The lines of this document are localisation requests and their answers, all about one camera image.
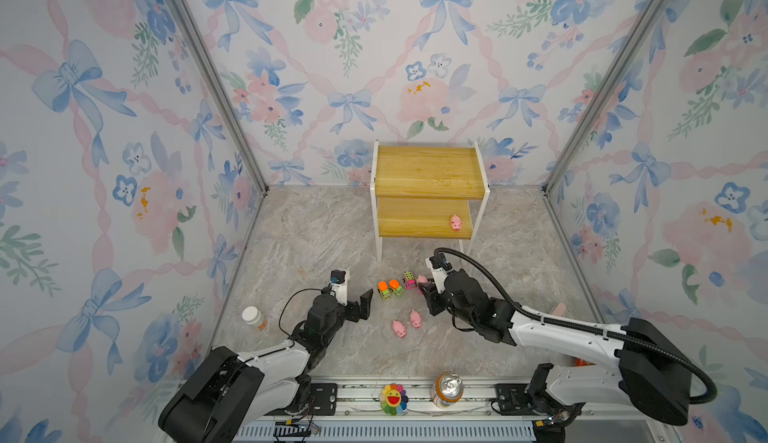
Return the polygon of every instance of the toy car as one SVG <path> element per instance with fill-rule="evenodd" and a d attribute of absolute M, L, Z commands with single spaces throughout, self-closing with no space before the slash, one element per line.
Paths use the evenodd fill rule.
<path fill-rule="evenodd" d="M 389 286 L 386 285 L 386 282 L 379 282 L 379 294 L 382 296 L 382 299 L 392 297 L 392 291 L 389 289 Z"/>
<path fill-rule="evenodd" d="M 413 277 L 413 273 L 410 272 L 410 270 L 406 270 L 405 273 L 403 273 L 404 277 L 402 281 L 406 284 L 406 288 L 408 289 L 416 289 L 416 278 Z"/>
<path fill-rule="evenodd" d="M 398 298 L 400 296 L 403 296 L 403 294 L 405 294 L 406 292 L 406 289 L 403 288 L 402 285 L 400 285 L 400 282 L 397 281 L 396 279 L 393 279 L 392 281 L 390 281 L 389 286 L 392 288 L 392 291 L 395 292 Z"/>

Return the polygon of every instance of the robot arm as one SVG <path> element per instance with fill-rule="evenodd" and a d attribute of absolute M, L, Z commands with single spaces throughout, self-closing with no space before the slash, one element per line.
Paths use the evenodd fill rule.
<path fill-rule="evenodd" d="M 463 269 L 454 271 L 443 253 L 475 265 L 504 299 L 488 297 Z M 685 425 L 689 404 L 705 403 L 716 395 L 712 380 L 643 319 L 602 325 L 554 317 L 512 301 L 488 270 L 463 253 L 440 248 L 426 261 L 434 283 L 419 287 L 431 315 L 448 311 L 494 343 L 538 346 L 594 363 L 539 365 L 527 389 L 537 411 L 572 413 L 585 402 L 615 403 L 633 405 L 664 423 Z M 692 373 L 704 381 L 705 395 L 690 397 Z"/>
<path fill-rule="evenodd" d="M 232 441 L 243 420 L 283 409 L 299 414 L 309 404 L 310 377 L 345 321 L 368 319 L 373 290 L 347 301 L 346 272 L 331 271 L 330 283 L 312 302 L 306 319 L 280 345 L 234 353 L 219 347 L 160 413 L 160 429 L 176 441 Z"/>

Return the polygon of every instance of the black cable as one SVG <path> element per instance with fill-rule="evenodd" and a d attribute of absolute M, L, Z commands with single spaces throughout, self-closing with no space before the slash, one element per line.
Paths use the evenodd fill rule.
<path fill-rule="evenodd" d="M 316 291 L 316 292 L 319 292 L 319 291 L 322 291 L 322 290 L 321 290 L 321 289 L 318 289 L 318 288 L 304 288 L 304 289 L 300 289 L 300 290 L 299 290 L 299 291 L 297 291 L 296 293 L 293 293 L 293 294 L 290 296 L 290 298 L 288 298 L 288 301 L 286 301 L 286 305 L 285 305 L 285 306 L 283 306 L 283 311 L 282 311 L 282 312 L 280 312 L 280 317 L 277 319 L 277 328 L 279 328 L 281 332 L 285 333 L 285 334 L 286 334 L 286 335 L 288 335 L 288 336 L 290 336 L 290 333 L 288 333 L 286 330 L 284 330 L 284 329 L 283 329 L 283 327 L 282 327 L 282 326 L 280 326 L 280 322 L 281 322 L 281 321 L 283 321 L 283 313 L 285 313 L 285 312 L 286 312 L 286 308 L 288 308 L 288 303 L 290 303 L 290 300 L 292 300 L 294 296 L 298 295 L 299 293 L 302 293 L 302 292 L 308 292 L 308 291 Z"/>
<path fill-rule="evenodd" d="M 523 413 L 525 411 L 533 411 L 533 407 L 532 406 L 529 406 L 527 408 L 523 408 L 523 409 L 520 409 L 520 410 L 515 410 L 515 411 L 502 411 L 501 409 L 497 410 L 497 409 L 493 408 L 493 404 L 494 403 L 498 403 L 498 399 L 494 398 L 493 400 L 491 400 L 491 410 L 494 410 L 496 413 L 498 413 L 501 416 L 515 416 L 515 415 L 520 415 L 521 413 Z"/>
<path fill-rule="evenodd" d="M 251 356 L 246 361 L 240 362 L 240 365 L 235 370 L 232 371 L 232 374 L 227 379 L 226 383 L 224 384 L 224 387 L 227 388 L 230 385 L 230 383 L 232 382 L 232 378 L 234 378 L 235 375 L 237 375 L 240 372 L 240 370 L 245 368 L 246 363 L 248 361 L 251 361 L 254 358 L 255 358 L 254 356 Z M 219 398 L 216 399 L 216 402 L 214 403 L 214 407 L 212 409 L 210 409 L 210 415 L 208 415 L 208 421 L 205 422 L 205 429 L 203 429 L 203 434 L 202 434 L 202 436 L 200 438 L 201 441 L 205 439 L 205 436 L 206 436 L 206 434 L 208 432 L 208 425 L 210 425 L 210 419 L 212 419 L 214 417 L 214 413 L 216 412 L 216 407 L 219 405 L 219 402 L 221 402 L 221 399 L 223 397 L 224 397 L 224 391 L 219 393 Z"/>
<path fill-rule="evenodd" d="M 577 403 L 574 405 L 574 409 L 571 411 L 571 414 L 568 415 L 568 417 L 564 421 L 560 421 L 559 423 L 552 424 L 552 427 L 554 428 L 565 428 L 566 426 L 570 425 L 574 422 L 576 417 L 581 414 L 581 409 L 586 405 L 586 403 Z"/>
<path fill-rule="evenodd" d="M 312 400 L 312 416 L 310 417 L 310 423 L 309 426 L 306 427 L 307 431 L 304 434 L 304 437 L 301 438 L 301 443 L 304 443 L 304 440 L 308 435 L 312 435 L 312 420 L 315 419 L 315 402 L 314 399 Z"/>
<path fill-rule="evenodd" d="M 464 253 L 456 251 L 453 248 L 436 248 L 435 256 L 437 256 L 438 253 L 447 253 L 449 255 L 458 256 L 459 258 L 470 263 L 472 266 L 475 266 L 475 268 L 478 269 L 480 273 L 485 275 L 485 278 L 488 278 L 488 280 L 491 283 L 493 283 L 494 287 L 498 290 L 499 293 L 501 293 L 502 297 L 504 298 L 504 301 L 512 305 L 515 311 L 520 312 L 524 316 L 527 316 L 528 318 L 534 321 L 546 323 L 548 325 L 561 326 L 562 328 L 575 329 L 581 332 L 591 333 L 592 335 L 600 335 L 600 336 L 603 335 L 603 330 L 599 328 L 595 328 L 594 326 L 581 325 L 579 323 L 567 322 L 561 319 L 542 317 L 541 315 L 537 315 L 535 313 L 526 311 L 520 303 L 514 301 L 509 296 L 509 294 L 507 294 L 507 292 L 502 287 L 501 283 L 499 283 L 498 280 L 494 278 L 491 272 L 489 272 L 487 269 L 485 269 L 483 265 L 476 262 L 471 257 L 465 255 Z M 694 363 L 692 363 L 688 358 L 685 358 L 684 356 L 676 355 L 673 352 L 669 352 L 653 343 L 649 343 L 642 339 L 635 338 L 634 336 L 623 335 L 621 333 L 616 333 L 616 332 L 606 332 L 605 335 L 608 338 L 617 339 L 619 341 L 629 343 L 630 345 L 638 346 L 650 352 L 658 353 L 659 355 L 662 355 L 665 358 L 671 361 L 674 361 L 678 365 L 681 365 L 683 368 L 685 368 L 686 370 L 696 375 L 696 377 L 699 380 L 701 380 L 702 383 L 704 383 L 704 386 L 706 387 L 706 391 L 702 395 L 690 396 L 688 400 L 690 405 L 702 405 L 704 403 L 709 403 L 710 401 L 716 398 L 717 386 L 715 385 L 715 382 L 712 381 L 712 378 L 710 378 L 707 373 L 699 369 L 699 367 L 696 366 Z"/>
<path fill-rule="evenodd" d="M 453 322 L 453 327 L 456 328 L 460 332 L 474 332 L 475 331 L 474 328 L 459 328 L 458 326 L 456 326 L 456 315 L 454 315 L 453 313 L 451 313 L 451 321 Z"/>

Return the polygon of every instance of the marble floor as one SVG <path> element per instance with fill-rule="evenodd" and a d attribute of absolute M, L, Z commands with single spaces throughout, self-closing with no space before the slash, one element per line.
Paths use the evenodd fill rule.
<path fill-rule="evenodd" d="M 471 256 L 515 300 L 545 312 L 564 303 L 565 316 L 592 321 L 538 191 L 492 189 L 478 231 Z M 458 242 L 385 238 L 378 263 L 367 188 L 273 187 L 248 242 L 214 346 L 237 352 L 277 345 L 285 338 L 277 319 L 296 290 L 321 288 L 332 269 L 347 269 L 350 300 L 358 299 L 383 279 L 401 278 L 405 269 L 428 275 L 424 258 L 438 246 L 458 249 Z M 457 268 L 461 260 L 451 257 L 449 261 Z M 488 294 L 499 296 L 479 272 L 470 271 L 468 264 L 464 268 Z M 286 331 L 306 317 L 316 294 L 304 292 L 293 299 L 283 317 Z M 248 305 L 266 314 L 264 330 L 242 321 L 240 313 Z M 424 318 L 420 329 L 407 323 L 413 309 Z M 404 339 L 392 332 L 393 320 L 407 323 Z M 549 361 L 571 364 L 569 357 L 556 352 L 494 344 L 477 333 L 456 331 L 446 313 L 429 314 L 416 290 L 386 301 L 375 291 L 370 318 L 345 323 L 312 375 L 428 377 L 456 371 L 474 376 L 530 376 L 539 363 Z"/>

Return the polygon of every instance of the white metal table frame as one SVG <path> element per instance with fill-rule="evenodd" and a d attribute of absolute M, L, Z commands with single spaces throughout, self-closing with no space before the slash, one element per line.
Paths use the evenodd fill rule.
<path fill-rule="evenodd" d="M 475 237 L 480 227 L 480 221 L 482 215 L 485 212 L 485 205 L 488 203 L 488 196 L 491 194 L 491 187 L 488 185 L 488 177 L 485 175 L 485 165 L 482 161 L 482 154 L 480 153 L 480 147 L 477 141 L 475 141 L 475 154 L 477 154 L 478 164 L 480 165 L 480 173 L 482 174 L 482 184 L 485 189 L 485 194 L 480 204 L 480 211 L 478 212 L 477 219 L 472 224 L 472 237 L 469 239 L 469 247 L 466 254 L 472 251 L 472 244 L 475 242 Z M 382 262 L 382 245 L 384 243 L 384 237 L 379 236 L 379 199 L 376 198 L 376 164 L 379 160 L 379 141 L 373 142 L 373 164 L 371 165 L 371 210 L 373 211 L 373 232 L 376 239 L 376 260 Z M 472 221 L 472 214 L 469 214 L 469 219 Z M 464 240 L 458 240 L 458 249 L 464 253 Z"/>

